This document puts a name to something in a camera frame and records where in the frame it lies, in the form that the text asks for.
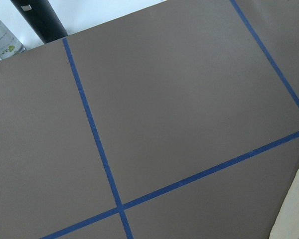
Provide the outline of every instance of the white label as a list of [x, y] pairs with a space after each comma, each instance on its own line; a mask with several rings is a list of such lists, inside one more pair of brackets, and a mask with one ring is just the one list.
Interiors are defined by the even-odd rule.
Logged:
[[0, 58], [5, 59], [16, 54], [22, 43], [0, 21]]

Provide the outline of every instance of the white wall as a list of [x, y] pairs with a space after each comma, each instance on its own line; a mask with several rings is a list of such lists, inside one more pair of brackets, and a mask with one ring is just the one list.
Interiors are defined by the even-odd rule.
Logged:
[[[161, 1], [163, 0], [49, 0], [69, 35]], [[0, 19], [28, 50], [43, 45], [10, 0], [0, 0]]]

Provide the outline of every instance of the blue tape strip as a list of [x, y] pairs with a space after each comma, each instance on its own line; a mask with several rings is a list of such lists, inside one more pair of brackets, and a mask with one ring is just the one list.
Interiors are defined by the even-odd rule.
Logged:
[[103, 212], [103, 213], [101, 213], [99, 215], [91, 217], [91, 218], [89, 218], [87, 220], [81, 221], [81, 222], [76, 223], [74, 225], [71, 225], [71, 226], [69, 226], [67, 228], [59, 230], [59, 231], [57, 231], [55, 233], [47, 235], [47, 236], [45, 236], [45, 237], [43, 237], [41, 239], [55, 239], [55, 238], [59, 238], [61, 236], [64, 236], [65, 234], [68, 234], [68, 233], [71, 233], [71, 232], [73, 232], [75, 230], [78, 230], [80, 228], [86, 227], [86, 226], [88, 226], [88, 225], [90, 225], [92, 223], [95, 223], [95, 222], [97, 222], [99, 220], [102, 220], [104, 218], [110, 217], [110, 216], [112, 216], [112, 215], [114, 215], [116, 213], [118, 213], [118, 209], [117, 208], [110, 209], [110, 210], [108, 210], [106, 212]]
[[73, 57], [72, 57], [72, 53], [71, 53], [68, 41], [67, 41], [66, 38], [63, 38], [62, 40], [63, 40], [66, 55], [68, 57], [68, 60], [69, 60], [70, 66], [71, 66], [71, 70], [72, 70], [72, 73], [73, 73], [78, 91], [80, 93], [80, 97], [81, 97], [81, 100], [82, 100], [82, 103], [83, 103], [83, 106], [84, 106], [85, 113], [86, 113], [86, 116], [88, 118], [90, 128], [91, 128], [96, 146], [98, 148], [98, 151], [99, 151], [99, 154], [100, 154], [100, 157], [101, 157], [101, 161], [102, 161], [103, 167], [105, 169], [105, 173], [106, 173], [106, 176], [108, 178], [108, 181], [109, 181], [109, 184], [110, 184], [110, 187], [111, 187], [111, 190], [112, 190], [112, 194], [113, 194], [116, 206], [118, 208], [118, 211], [119, 211], [119, 214], [120, 214], [120, 217], [121, 217], [121, 221], [122, 221], [126, 236], [127, 236], [128, 239], [132, 239], [133, 236], [132, 236], [131, 228], [130, 228], [129, 222], [126, 218], [125, 212], [122, 208], [121, 198], [120, 198], [119, 192], [117, 190], [117, 187], [115, 185], [114, 178], [112, 176], [112, 172], [111, 172], [110, 167], [109, 167], [109, 163], [107, 161], [107, 158], [106, 158], [106, 155], [105, 155], [105, 152], [104, 152], [104, 149], [103, 149], [98, 131], [96, 129], [96, 126], [95, 126], [95, 123], [94, 123], [94, 120], [93, 120], [93, 117], [92, 117], [92, 113], [91, 113], [88, 101], [86, 99], [86, 96], [85, 96], [85, 93], [84, 93], [84, 90], [83, 90], [83, 86], [81, 84], [79, 74], [78, 74], [76, 66], [74, 64], [74, 60], [73, 60]]
[[256, 156], [256, 155], [258, 155], [260, 153], [263, 153], [263, 152], [265, 152], [265, 151], [267, 151], [269, 149], [277, 147], [277, 146], [279, 146], [281, 144], [284, 144], [284, 143], [286, 143], [288, 141], [291, 141], [291, 140], [293, 140], [295, 138], [298, 138], [298, 137], [299, 137], [299, 131], [296, 132], [296, 133], [290, 134], [290, 135], [288, 135], [288, 136], [286, 136], [284, 138], [278, 139], [278, 140], [276, 140], [276, 141], [274, 141], [272, 143], [266, 144], [266, 145], [264, 145], [264, 146], [262, 146], [260, 148], [257, 148], [257, 149], [255, 149], [253, 151], [250, 151], [248, 153], [240, 155], [240, 156], [238, 156], [236, 158], [230, 159], [230, 160], [228, 160], [228, 161], [226, 161], [224, 163], [218, 164], [218, 165], [216, 165], [216, 166], [214, 166], [212, 168], [209, 168], [207, 170], [204, 170], [204, 171], [202, 171], [200, 173], [194, 174], [194, 175], [192, 175], [192, 176], [190, 176], [188, 178], [185, 178], [183, 180], [180, 180], [180, 181], [178, 181], [176, 183], [173, 183], [173, 184], [170, 184], [170, 185], [168, 185], [166, 187], [158, 189], [158, 190], [156, 190], [156, 191], [154, 191], [152, 193], [149, 193], [149, 194], [146, 194], [146, 195], [144, 195], [142, 197], [134, 199], [134, 200], [132, 200], [132, 201], [130, 201], [128, 203], [123, 204], [123, 208], [124, 208], [124, 210], [126, 210], [128, 208], [134, 207], [134, 206], [136, 206], [138, 204], [141, 204], [141, 203], [146, 202], [146, 201], [148, 201], [150, 199], [156, 198], [156, 197], [158, 197], [158, 196], [160, 196], [160, 195], [162, 195], [164, 193], [168, 193], [168, 192], [170, 192], [170, 191], [172, 191], [174, 189], [177, 189], [179, 187], [182, 187], [182, 186], [184, 186], [186, 184], [192, 183], [192, 182], [194, 182], [194, 181], [196, 181], [198, 179], [201, 179], [203, 177], [206, 177], [206, 176], [208, 176], [208, 175], [210, 175], [212, 173], [218, 172], [219, 170], [222, 170], [224, 168], [228, 168], [229, 166], [232, 166], [232, 165], [234, 165], [236, 163], [239, 163], [239, 162], [244, 161], [244, 160], [246, 160], [248, 158]]
[[263, 44], [261, 39], [259, 38], [258, 34], [255, 32], [253, 27], [250, 25], [249, 21], [247, 20], [247, 18], [245, 17], [245, 15], [241, 11], [241, 9], [239, 8], [236, 1], [235, 0], [230, 0], [230, 2], [233, 5], [233, 7], [235, 8], [235, 10], [238, 13], [238, 15], [240, 16], [240, 18], [242, 19], [242, 21], [244, 22], [244, 24], [246, 25], [246, 27], [248, 28], [248, 30], [250, 31], [250, 33], [252, 34], [252, 36], [254, 37], [254, 39], [256, 40], [256, 42], [258, 43], [258, 45], [260, 46], [261, 50], [263, 51], [263, 53], [265, 54], [265, 56], [269, 60], [270, 64], [272, 65], [272, 67], [274, 68], [274, 70], [276, 71], [278, 76], [280, 77], [281, 81], [283, 82], [283, 84], [287, 88], [289, 94], [291, 95], [291, 97], [293, 98], [293, 100], [295, 101], [296, 105], [299, 108], [299, 98], [296, 95], [296, 93], [294, 92], [291, 85], [289, 84], [288, 80], [286, 79], [286, 77], [283, 75], [283, 73], [279, 69], [278, 65], [276, 64], [276, 62], [274, 61], [274, 59], [270, 55], [269, 51], [267, 50], [267, 48], [265, 47], [265, 45]]

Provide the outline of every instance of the black object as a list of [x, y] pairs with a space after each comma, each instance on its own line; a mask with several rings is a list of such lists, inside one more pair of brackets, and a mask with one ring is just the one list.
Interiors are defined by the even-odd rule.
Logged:
[[48, 0], [11, 0], [44, 43], [67, 36]]

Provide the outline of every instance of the white cloth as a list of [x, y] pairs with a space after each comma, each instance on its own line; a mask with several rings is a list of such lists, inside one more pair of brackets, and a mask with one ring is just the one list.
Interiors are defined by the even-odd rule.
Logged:
[[289, 188], [269, 239], [299, 239], [299, 170]]

